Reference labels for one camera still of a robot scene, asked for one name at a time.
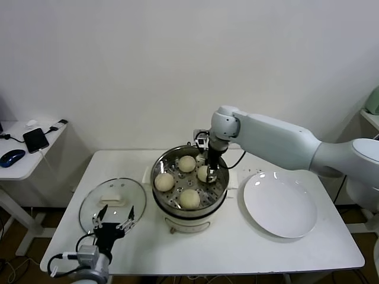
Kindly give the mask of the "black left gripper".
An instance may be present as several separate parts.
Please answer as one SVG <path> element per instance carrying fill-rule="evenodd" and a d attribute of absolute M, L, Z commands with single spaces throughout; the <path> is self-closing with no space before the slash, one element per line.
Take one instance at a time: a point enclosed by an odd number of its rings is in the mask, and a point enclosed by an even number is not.
<path fill-rule="evenodd" d="M 111 254 L 111 250 L 116 240 L 125 236 L 125 232 L 129 232 L 135 225 L 134 222 L 134 206 L 132 206 L 126 220 L 121 223 L 105 222 L 102 220 L 107 212 L 106 204 L 99 213 L 92 217 L 92 225 L 94 234 L 97 238 L 95 245 L 102 254 Z"/>

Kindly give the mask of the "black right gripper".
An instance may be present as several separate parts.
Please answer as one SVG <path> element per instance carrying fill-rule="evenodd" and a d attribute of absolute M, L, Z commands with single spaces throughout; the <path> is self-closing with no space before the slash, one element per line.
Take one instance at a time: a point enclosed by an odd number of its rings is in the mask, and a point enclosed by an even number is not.
<path fill-rule="evenodd" d="M 213 183 L 217 180 L 217 169 L 222 151 L 215 149 L 210 144 L 208 145 L 207 154 L 207 183 Z"/>

